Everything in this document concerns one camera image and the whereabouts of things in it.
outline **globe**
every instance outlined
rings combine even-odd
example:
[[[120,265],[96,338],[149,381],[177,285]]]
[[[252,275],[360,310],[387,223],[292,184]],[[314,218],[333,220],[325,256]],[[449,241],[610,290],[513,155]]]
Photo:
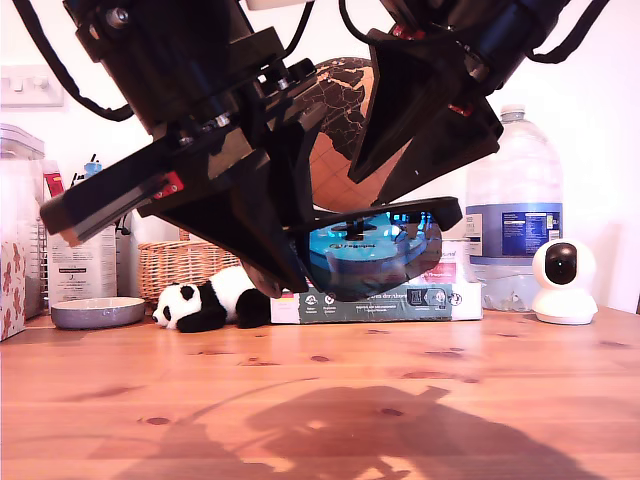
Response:
[[[366,58],[344,57],[316,66],[318,82],[300,98],[304,107],[327,106],[327,116],[311,152],[313,201],[318,207],[348,212],[371,206],[403,150],[367,179],[348,177],[373,89],[373,67]]]

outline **camera lens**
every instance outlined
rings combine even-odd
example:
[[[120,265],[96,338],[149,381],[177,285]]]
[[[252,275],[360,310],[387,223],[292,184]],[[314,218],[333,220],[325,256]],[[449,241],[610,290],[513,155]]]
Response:
[[[573,282],[578,273],[578,250],[569,243],[556,243],[547,250],[545,274],[556,285]]]

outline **wall socket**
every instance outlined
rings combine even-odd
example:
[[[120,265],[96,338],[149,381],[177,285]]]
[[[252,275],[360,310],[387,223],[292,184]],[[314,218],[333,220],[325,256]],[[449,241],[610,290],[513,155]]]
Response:
[[[65,91],[47,65],[2,65],[2,108],[64,106]]]

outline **stuffed panda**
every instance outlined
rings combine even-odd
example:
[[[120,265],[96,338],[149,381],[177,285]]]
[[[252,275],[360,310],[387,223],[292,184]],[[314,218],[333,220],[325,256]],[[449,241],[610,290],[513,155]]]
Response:
[[[153,320],[183,333],[208,332],[236,323],[256,328],[271,323],[269,297],[257,290],[244,268],[229,267],[204,285],[174,283],[163,290]]]

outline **white ceramic bowl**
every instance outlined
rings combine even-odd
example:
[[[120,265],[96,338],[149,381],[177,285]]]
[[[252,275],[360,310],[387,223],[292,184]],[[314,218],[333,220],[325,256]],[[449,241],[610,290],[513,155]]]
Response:
[[[60,302],[51,307],[51,319],[56,327],[72,330],[122,327],[139,322],[144,317],[141,298],[91,298]]]

